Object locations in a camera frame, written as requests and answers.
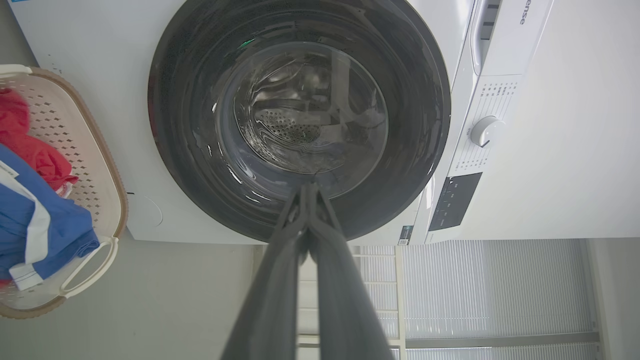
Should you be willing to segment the white detergent drawer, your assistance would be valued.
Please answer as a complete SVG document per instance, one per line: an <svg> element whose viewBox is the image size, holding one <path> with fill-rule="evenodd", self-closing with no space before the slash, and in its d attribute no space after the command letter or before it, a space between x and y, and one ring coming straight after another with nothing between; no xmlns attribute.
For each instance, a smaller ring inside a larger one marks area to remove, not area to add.
<svg viewBox="0 0 640 360"><path fill-rule="evenodd" d="M554 0L476 0L470 23L477 76L524 75Z"/></svg>

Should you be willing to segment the white control dial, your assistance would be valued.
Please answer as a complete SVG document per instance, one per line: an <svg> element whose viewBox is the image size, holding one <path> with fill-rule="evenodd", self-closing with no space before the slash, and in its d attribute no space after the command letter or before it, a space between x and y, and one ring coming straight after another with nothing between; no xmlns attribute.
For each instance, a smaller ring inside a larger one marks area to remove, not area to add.
<svg viewBox="0 0 640 360"><path fill-rule="evenodd" d="M498 117L492 115L486 116L473 126L470 139L476 146L483 150L490 149L497 143L505 126L505 122Z"/></svg>

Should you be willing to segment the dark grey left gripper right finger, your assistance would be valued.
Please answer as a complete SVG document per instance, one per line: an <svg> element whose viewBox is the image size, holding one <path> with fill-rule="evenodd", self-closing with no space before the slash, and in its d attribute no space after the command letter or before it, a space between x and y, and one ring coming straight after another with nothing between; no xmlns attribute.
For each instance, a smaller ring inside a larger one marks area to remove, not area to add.
<svg viewBox="0 0 640 360"><path fill-rule="evenodd" d="M329 198L307 184L308 244L317 265L320 360L394 360Z"/></svg>

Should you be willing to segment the white front-load washing machine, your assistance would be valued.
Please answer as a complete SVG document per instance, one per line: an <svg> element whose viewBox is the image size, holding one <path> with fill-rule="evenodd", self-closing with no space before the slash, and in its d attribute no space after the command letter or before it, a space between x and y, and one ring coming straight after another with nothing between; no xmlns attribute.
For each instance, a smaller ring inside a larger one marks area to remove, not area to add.
<svg viewBox="0 0 640 360"><path fill-rule="evenodd" d="M193 203L154 139L148 79L157 43L186 0L0 0L41 68L80 91L106 138L137 240L258 245L174 224ZM523 75L478 76L470 50L477 0L406 0L432 30L451 110L442 156L423 191L354 246L454 239L640 237L640 0L569 14L554 0ZM496 144L470 139L484 117Z"/></svg>

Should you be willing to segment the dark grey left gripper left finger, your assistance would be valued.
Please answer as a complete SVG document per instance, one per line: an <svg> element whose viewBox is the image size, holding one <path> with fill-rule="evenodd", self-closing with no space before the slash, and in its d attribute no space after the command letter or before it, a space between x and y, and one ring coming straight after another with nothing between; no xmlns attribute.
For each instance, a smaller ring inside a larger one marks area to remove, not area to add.
<svg viewBox="0 0 640 360"><path fill-rule="evenodd" d="M308 251L307 191L299 187L286 201L221 360L295 360L298 271Z"/></svg>

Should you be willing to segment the dark round washer door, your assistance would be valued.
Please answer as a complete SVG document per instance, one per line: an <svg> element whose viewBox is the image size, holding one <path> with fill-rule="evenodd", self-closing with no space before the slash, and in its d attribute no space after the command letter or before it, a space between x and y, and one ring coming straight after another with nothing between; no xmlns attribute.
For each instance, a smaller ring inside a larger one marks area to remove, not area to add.
<svg viewBox="0 0 640 360"><path fill-rule="evenodd" d="M450 80L407 0L186 0L148 77L174 224L266 242L313 183L348 240L394 221L442 157Z"/></svg>

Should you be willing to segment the white window blinds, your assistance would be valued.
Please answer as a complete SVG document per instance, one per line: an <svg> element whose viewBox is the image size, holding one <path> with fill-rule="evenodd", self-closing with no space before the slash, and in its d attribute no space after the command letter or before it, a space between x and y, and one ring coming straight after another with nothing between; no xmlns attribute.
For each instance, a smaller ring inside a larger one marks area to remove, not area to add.
<svg viewBox="0 0 640 360"><path fill-rule="evenodd" d="M583 239L350 249L393 360L602 360Z"/></svg>

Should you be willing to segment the red garment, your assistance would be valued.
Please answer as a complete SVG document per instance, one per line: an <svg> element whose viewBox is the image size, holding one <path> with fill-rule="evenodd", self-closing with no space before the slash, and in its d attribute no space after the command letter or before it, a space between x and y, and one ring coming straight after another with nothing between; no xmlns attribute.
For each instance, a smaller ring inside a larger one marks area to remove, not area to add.
<svg viewBox="0 0 640 360"><path fill-rule="evenodd" d="M0 88L0 144L34 169L60 196L68 198L79 178L73 167L53 146L29 135L29 105L18 92Z"/></svg>

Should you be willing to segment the beige perforated laundry basket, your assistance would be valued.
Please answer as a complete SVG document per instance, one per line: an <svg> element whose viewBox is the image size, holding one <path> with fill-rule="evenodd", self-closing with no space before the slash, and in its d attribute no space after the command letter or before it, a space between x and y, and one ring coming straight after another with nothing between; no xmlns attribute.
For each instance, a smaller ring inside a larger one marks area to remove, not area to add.
<svg viewBox="0 0 640 360"><path fill-rule="evenodd" d="M29 134L70 162L78 182L69 198L89 210L100 242L41 284L22 291L14 284L0 289L0 318L25 320L52 312L105 275L118 255L128 203L102 132L73 85L46 69L0 64L0 87L18 91L29 105Z"/></svg>

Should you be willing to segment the blue and white garment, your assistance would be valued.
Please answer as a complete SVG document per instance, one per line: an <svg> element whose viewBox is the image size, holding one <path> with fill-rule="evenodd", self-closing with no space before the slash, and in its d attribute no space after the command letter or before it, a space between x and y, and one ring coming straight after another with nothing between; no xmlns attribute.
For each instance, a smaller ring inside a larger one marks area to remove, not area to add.
<svg viewBox="0 0 640 360"><path fill-rule="evenodd" d="M89 210L0 144L0 282L31 289L99 245Z"/></svg>

